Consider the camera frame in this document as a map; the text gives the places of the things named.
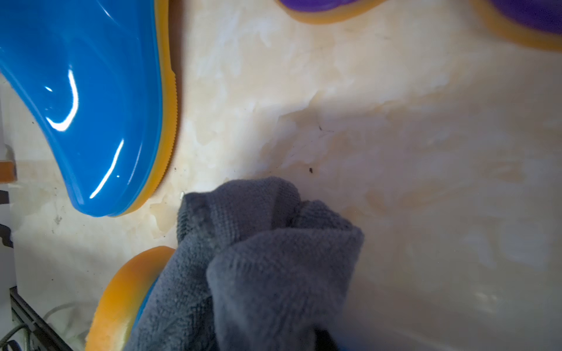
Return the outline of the grey cloth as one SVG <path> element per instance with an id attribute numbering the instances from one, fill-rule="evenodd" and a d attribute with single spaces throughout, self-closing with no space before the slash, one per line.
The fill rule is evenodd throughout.
<path id="1" fill-rule="evenodd" d="M 336 350 L 329 333 L 364 241 L 282 178 L 186 194 L 178 247 L 127 350 Z"/>

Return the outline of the purple boot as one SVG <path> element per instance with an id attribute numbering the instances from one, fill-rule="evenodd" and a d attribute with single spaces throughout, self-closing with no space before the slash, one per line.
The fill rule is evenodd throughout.
<path id="1" fill-rule="evenodd" d="M 471 6 L 493 34 L 524 47 L 561 52 L 561 1 L 474 0 Z"/>
<path id="2" fill-rule="evenodd" d="M 293 19 L 307 24 L 331 24 L 357 17 L 385 0 L 280 0 L 279 6 Z"/>

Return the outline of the blue boot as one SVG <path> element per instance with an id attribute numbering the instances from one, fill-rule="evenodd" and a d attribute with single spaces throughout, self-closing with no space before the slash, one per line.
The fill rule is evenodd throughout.
<path id="1" fill-rule="evenodd" d="M 155 247 L 137 254 L 117 271 L 96 308 L 86 350 L 124 349 L 159 275 L 174 253 L 171 247 Z"/>
<path id="2" fill-rule="evenodd" d="M 32 113 L 72 205 L 140 208 L 178 123 L 167 1 L 3 1 L 1 74 Z"/>

